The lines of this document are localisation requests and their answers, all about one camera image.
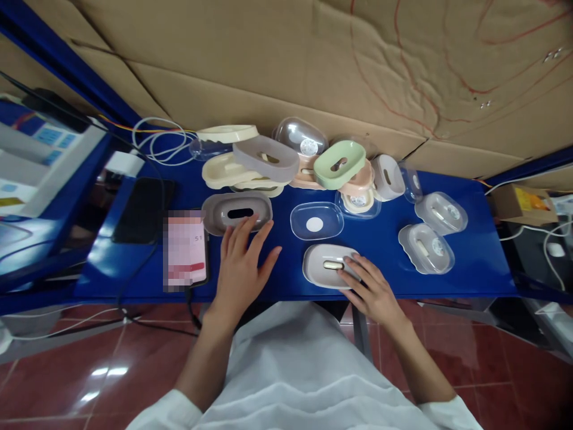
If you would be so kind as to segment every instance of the smartphone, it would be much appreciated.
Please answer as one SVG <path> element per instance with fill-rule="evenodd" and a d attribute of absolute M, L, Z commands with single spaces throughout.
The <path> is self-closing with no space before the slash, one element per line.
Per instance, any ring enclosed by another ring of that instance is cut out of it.
<path fill-rule="evenodd" d="M 150 245 L 161 232 L 164 207 L 168 208 L 175 182 L 166 180 L 165 206 L 161 201 L 161 181 L 142 177 L 135 181 L 133 190 L 112 235 L 115 243 Z"/>
<path fill-rule="evenodd" d="M 209 236 L 201 210 L 172 211 L 164 225 L 167 245 L 166 276 L 170 291 L 198 287 L 209 281 Z"/>

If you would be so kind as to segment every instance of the left hand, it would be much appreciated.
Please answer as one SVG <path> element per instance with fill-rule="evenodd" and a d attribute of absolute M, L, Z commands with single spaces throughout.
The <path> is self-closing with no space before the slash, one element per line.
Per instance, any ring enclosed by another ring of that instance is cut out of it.
<path fill-rule="evenodd" d="M 282 250 L 282 247 L 275 247 L 262 267 L 258 267 L 258 257 L 273 221 L 263 226 L 247 248 L 249 234 L 257 219 L 258 214 L 254 214 L 244 218 L 234 229 L 227 227 L 221 243 L 217 295 L 211 311 L 218 314 L 217 319 L 228 322 L 233 328 L 263 290 Z"/>

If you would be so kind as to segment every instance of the white circle sticker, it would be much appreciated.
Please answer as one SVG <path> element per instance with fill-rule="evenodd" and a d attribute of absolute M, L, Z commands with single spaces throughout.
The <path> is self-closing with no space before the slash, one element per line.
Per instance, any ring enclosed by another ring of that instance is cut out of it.
<path fill-rule="evenodd" d="M 458 208 L 454 205 L 448 205 L 448 213 L 453 219 L 460 219 L 460 211 L 458 211 Z"/>
<path fill-rule="evenodd" d="M 350 197 L 350 203 L 352 203 L 356 207 L 366 206 L 366 197 L 365 196 L 359 196 L 359 197 L 351 196 Z"/>
<path fill-rule="evenodd" d="M 432 240 L 432 249 L 437 256 L 443 257 L 443 245 L 440 239 L 434 238 Z"/>
<path fill-rule="evenodd" d="M 312 217 L 306 222 L 306 229 L 308 231 L 317 232 L 322 229 L 324 222 L 319 217 Z"/>
<path fill-rule="evenodd" d="M 300 152 L 307 156 L 316 155 L 318 153 L 318 143 L 306 138 L 300 143 Z"/>

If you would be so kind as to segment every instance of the small box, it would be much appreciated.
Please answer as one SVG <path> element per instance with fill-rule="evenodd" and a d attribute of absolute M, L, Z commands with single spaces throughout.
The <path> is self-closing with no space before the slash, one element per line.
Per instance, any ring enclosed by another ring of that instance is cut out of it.
<path fill-rule="evenodd" d="M 501 221 L 533 226 L 558 221 L 555 206 L 545 190 L 508 184 L 493 190 L 491 196 Z"/>

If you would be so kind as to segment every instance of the phone screen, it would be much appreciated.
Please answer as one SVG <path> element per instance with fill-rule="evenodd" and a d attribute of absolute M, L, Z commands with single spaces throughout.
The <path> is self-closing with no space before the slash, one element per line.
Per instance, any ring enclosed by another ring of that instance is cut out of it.
<path fill-rule="evenodd" d="M 185 213 L 170 214 L 167 219 L 169 287 L 197 286 L 207 281 L 207 246 L 201 211 Z"/>

